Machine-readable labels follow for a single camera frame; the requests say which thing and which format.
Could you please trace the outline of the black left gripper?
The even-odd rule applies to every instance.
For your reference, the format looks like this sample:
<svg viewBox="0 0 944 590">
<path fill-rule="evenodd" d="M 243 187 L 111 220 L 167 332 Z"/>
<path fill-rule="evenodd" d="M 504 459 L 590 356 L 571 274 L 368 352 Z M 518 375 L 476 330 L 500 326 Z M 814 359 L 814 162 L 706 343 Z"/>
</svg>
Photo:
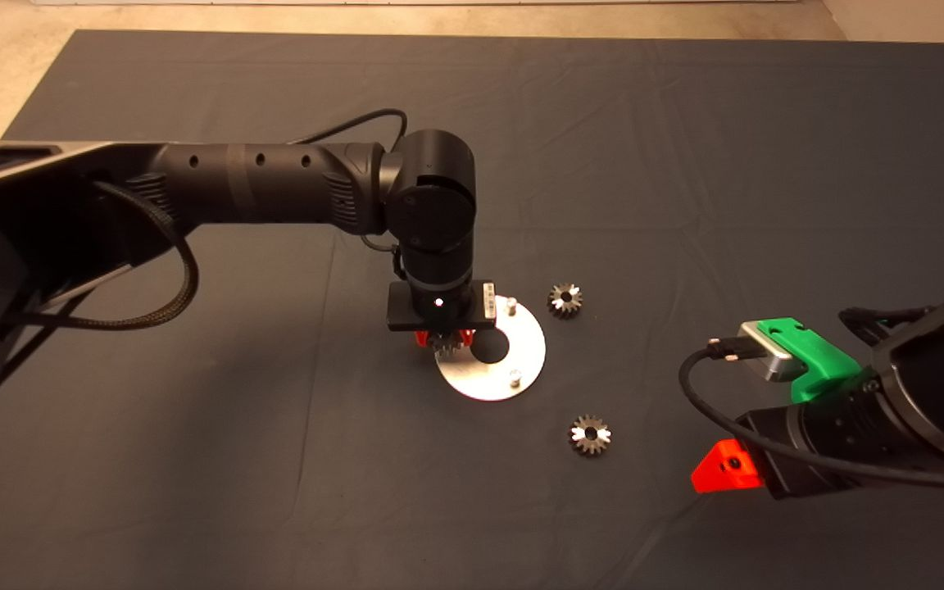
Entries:
<svg viewBox="0 0 944 590">
<path fill-rule="evenodd" d="M 432 333 L 456 332 L 462 347 L 472 347 L 476 329 L 495 326 L 493 283 L 469 274 L 449 283 L 424 283 L 409 277 L 388 286 L 389 331 L 415 332 L 419 347 L 432 345 Z"/>
</svg>

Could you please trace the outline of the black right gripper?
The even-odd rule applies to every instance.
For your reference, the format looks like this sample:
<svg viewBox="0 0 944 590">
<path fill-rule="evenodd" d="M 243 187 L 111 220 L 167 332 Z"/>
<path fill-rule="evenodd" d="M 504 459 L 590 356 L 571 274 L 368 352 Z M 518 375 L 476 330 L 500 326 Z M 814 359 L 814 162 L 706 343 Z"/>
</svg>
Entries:
<svg viewBox="0 0 944 590">
<path fill-rule="evenodd" d="M 810 402 L 747 411 L 737 424 L 798 451 L 887 468 L 908 467 L 907 439 L 889 421 L 878 394 L 863 391 L 858 383 Z M 884 486 L 880 479 L 832 473 L 749 442 L 743 446 L 737 439 L 715 442 L 692 473 L 692 486 L 700 494 L 757 489 L 764 482 L 776 500 Z"/>
</svg>

